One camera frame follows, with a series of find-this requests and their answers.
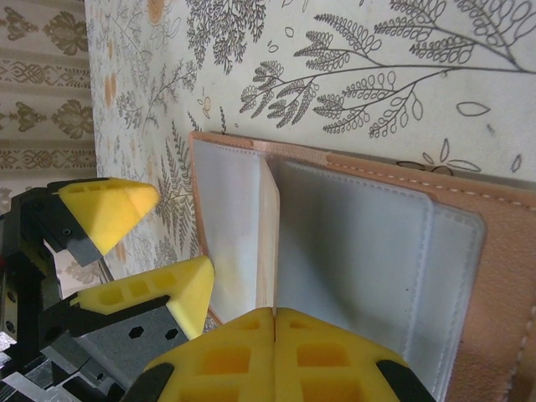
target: tan leather wallet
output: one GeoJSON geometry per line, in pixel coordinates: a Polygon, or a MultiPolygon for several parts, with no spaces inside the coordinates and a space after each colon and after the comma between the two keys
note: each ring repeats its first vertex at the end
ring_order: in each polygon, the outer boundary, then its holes
{"type": "Polygon", "coordinates": [[[392,348],[438,401],[527,401],[536,193],[195,132],[211,312],[292,307],[392,348]]]}

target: leaf drawing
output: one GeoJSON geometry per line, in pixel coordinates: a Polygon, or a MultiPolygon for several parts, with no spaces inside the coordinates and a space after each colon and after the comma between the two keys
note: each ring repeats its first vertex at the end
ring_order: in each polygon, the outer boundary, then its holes
{"type": "Polygon", "coordinates": [[[242,63],[247,48],[246,34],[256,43],[265,27],[264,0],[186,0],[188,48],[193,49],[198,67],[204,63],[208,45],[217,65],[228,75],[233,63],[242,63]]]}
{"type": "Polygon", "coordinates": [[[145,132],[145,127],[148,122],[151,122],[154,126],[158,127],[157,115],[153,112],[154,106],[160,106],[166,116],[168,114],[168,107],[170,103],[176,103],[178,101],[178,90],[183,88],[193,91],[195,80],[197,79],[197,69],[193,64],[193,61],[186,63],[183,60],[179,60],[178,64],[172,70],[171,77],[168,76],[168,69],[164,64],[160,71],[159,79],[153,78],[150,84],[150,101],[147,108],[147,114],[143,121],[142,132],[145,132]]]}
{"type": "Polygon", "coordinates": [[[433,173],[442,173],[450,176],[454,176],[453,168],[459,170],[465,170],[467,172],[479,173],[482,170],[474,163],[468,162],[463,159],[449,159],[451,153],[451,144],[448,138],[443,140],[443,145],[439,154],[439,162],[441,164],[436,165],[434,158],[427,152],[422,152],[422,157],[428,166],[418,162],[411,161],[399,161],[396,164],[402,168],[412,168],[417,170],[427,170],[433,173]]]}
{"type": "Polygon", "coordinates": [[[448,159],[450,153],[451,153],[451,144],[449,143],[449,139],[445,138],[443,140],[443,147],[441,147],[441,153],[439,156],[439,160],[441,161],[441,163],[444,163],[448,159]]]}
{"type": "Polygon", "coordinates": [[[474,48],[472,41],[453,35],[442,40],[413,44],[410,47],[410,53],[420,59],[426,58],[448,64],[465,64],[471,58],[474,48]]]}
{"type": "Polygon", "coordinates": [[[445,1],[438,0],[391,0],[391,9],[405,14],[418,24],[435,23],[443,14],[445,1]]]}
{"type": "Polygon", "coordinates": [[[460,102],[456,105],[456,110],[464,117],[477,117],[485,115],[490,108],[478,102],[460,102]]]}
{"type": "Polygon", "coordinates": [[[510,58],[509,47],[536,28],[529,0],[517,6],[514,0],[454,0],[454,3],[472,20],[477,37],[483,37],[490,46],[505,48],[510,58]]]}
{"type": "Polygon", "coordinates": [[[219,107],[219,117],[221,119],[221,133],[225,135],[227,133],[227,123],[225,122],[225,113],[222,106],[219,107]]]}
{"type": "MultiPolygon", "coordinates": [[[[265,113],[268,119],[277,119],[276,127],[282,128],[298,123],[312,109],[332,120],[322,127],[327,133],[367,130],[370,138],[380,138],[406,128],[410,121],[424,119],[424,102],[417,95],[424,81],[468,70],[536,75],[536,70],[520,66],[513,52],[518,40],[536,30],[536,14],[531,13],[529,0],[390,0],[390,7],[398,16],[376,23],[373,31],[343,16],[316,15],[315,21],[327,25],[327,30],[306,32],[309,45],[294,53],[295,57],[308,58],[305,66],[312,74],[289,78],[280,61],[263,61],[255,68],[252,85],[242,91],[240,113],[252,111],[251,118],[265,113]],[[461,27],[460,32],[442,26],[441,16],[447,8],[468,16],[470,26],[461,27]],[[420,62],[385,63],[380,35],[407,39],[407,50],[420,62]],[[490,56],[490,61],[468,65],[477,49],[479,54],[490,56]],[[410,82],[401,82],[396,74],[404,70],[422,73],[410,82]],[[317,95],[320,79],[323,82],[334,75],[347,77],[348,83],[338,93],[317,95]]],[[[461,102],[456,109],[463,116],[490,111],[473,101],[461,102]]],[[[445,152],[440,156],[440,162],[445,163],[441,171],[448,172],[451,167],[480,171],[471,162],[451,159],[448,148],[445,152]]]]}
{"type": "Polygon", "coordinates": [[[417,25],[411,18],[397,17],[374,25],[374,32],[424,42],[430,37],[432,28],[425,25],[417,25]]]}
{"type": "Polygon", "coordinates": [[[451,159],[447,164],[446,166],[450,166],[451,168],[456,168],[456,169],[460,169],[460,170],[466,170],[468,172],[474,172],[474,173],[479,173],[481,172],[482,170],[477,166],[475,165],[474,163],[471,163],[471,162],[468,162],[468,161],[464,161],[464,160],[461,160],[461,159],[451,159]]]}
{"type": "Polygon", "coordinates": [[[335,28],[348,41],[348,44],[353,48],[353,52],[364,58],[368,58],[370,52],[378,50],[382,45],[381,39],[376,39],[363,25],[350,19],[333,14],[320,14],[315,16],[315,19],[335,28]]]}
{"type": "Polygon", "coordinates": [[[192,166],[186,140],[172,121],[172,138],[166,141],[166,157],[161,157],[162,177],[158,178],[161,201],[155,212],[169,234],[178,241],[186,255],[195,238],[193,211],[192,166]]]}
{"type": "Polygon", "coordinates": [[[521,167],[521,162],[523,161],[523,157],[521,156],[521,154],[519,153],[514,159],[513,159],[513,162],[512,162],[512,166],[510,167],[510,170],[512,171],[512,173],[516,173],[519,168],[521,167]]]}

